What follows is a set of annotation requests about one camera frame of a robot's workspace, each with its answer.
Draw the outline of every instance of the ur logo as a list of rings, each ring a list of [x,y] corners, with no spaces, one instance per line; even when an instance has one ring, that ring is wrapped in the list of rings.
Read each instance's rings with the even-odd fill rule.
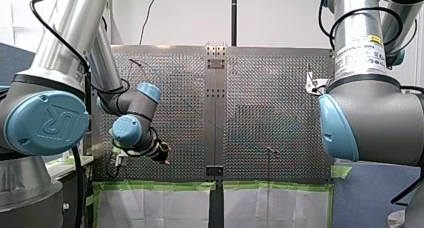
[[[55,139],[69,140],[75,131],[78,122],[78,112],[57,105],[50,105],[40,123],[38,136]]]

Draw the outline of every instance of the yellow label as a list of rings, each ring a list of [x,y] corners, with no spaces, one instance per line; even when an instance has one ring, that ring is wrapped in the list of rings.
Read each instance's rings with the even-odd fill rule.
[[[370,41],[373,41],[375,43],[378,43],[380,45],[383,45],[383,41],[378,36],[368,36],[368,38],[370,39]]]

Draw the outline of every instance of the blue joint cap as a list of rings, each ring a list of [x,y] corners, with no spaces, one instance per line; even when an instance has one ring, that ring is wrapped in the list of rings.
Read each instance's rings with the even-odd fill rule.
[[[137,86],[137,90],[140,91],[141,93],[145,94],[147,97],[152,99],[154,102],[159,103],[161,92],[160,92],[160,89],[157,86],[152,85],[150,83],[140,83]]]
[[[319,99],[321,115],[321,136],[324,149],[332,157],[359,160],[355,136],[343,111],[331,95]]]
[[[18,104],[6,118],[4,137],[25,155],[56,155],[81,141],[88,128],[85,105],[64,91],[37,93]]]
[[[140,121],[132,115],[119,117],[112,126],[112,136],[123,146],[134,146],[140,141]]]
[[[399,54],[397,55],[396,60],[393,63],[393,65],[398,66],[398,65],[402,64],[404,59],[405,59],[405,50],[401,50],[399,52]]]

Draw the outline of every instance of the bolt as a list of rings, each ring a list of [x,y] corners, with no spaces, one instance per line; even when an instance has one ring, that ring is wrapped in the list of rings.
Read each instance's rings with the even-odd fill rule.
[[[39,98],[43,102],[46,102],[47,101],[47,96],[45,96],[45,95],[40,95]]]
[[[18,142],[21,143],[21,145],[25,145],[28,142],[28,140],[27,139],[20,139]]]
[[[63,203],[62,212],[66,213],[69,211],[69,203]]]

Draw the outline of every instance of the perforated metal panel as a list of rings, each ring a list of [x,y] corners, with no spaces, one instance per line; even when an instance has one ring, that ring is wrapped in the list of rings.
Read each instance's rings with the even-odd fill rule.
[[[160,138],[172,148],[170,165],[159,165],[149,158],[129,158],[120,178],[196,181],[205,178],[204,162],[204,48],[114,47],[122,78],[134,90],[140,82],[160,87],[162,97],[153,119]],[[142,63],[143,68],[129,59]],[[96,162],[95,178],[106,179],[108,154],[112,149],[109,129],[116,117],[101,115],[103,155]]]
[[[330,55],[317,49],[228,49],[226,180],[330,179],[318,98],[305,92],[308,67],[315,77],[328,77]],[[276,157],[268,148],[281,154]]]
[[[332,160],[321,144],[318,98],[305,92],[305,83],[308,68],[315,78],[329,76],[330,51],[221,47],[218,60],[224,67],[215,69],[208,60],[217,54],[207,47],[113,50],[132,89],[143,81],[161,88],[153,126],[173,148],[171,165],[129,158],[120,178],[203,181],[207,165],[222,165],[225,180],[329,181]],[[101,151],[95,155],[96,180],[107,179],[108,130],[115,119],[104,114],[94,119],[93,143],[101,144],[95,145]]]

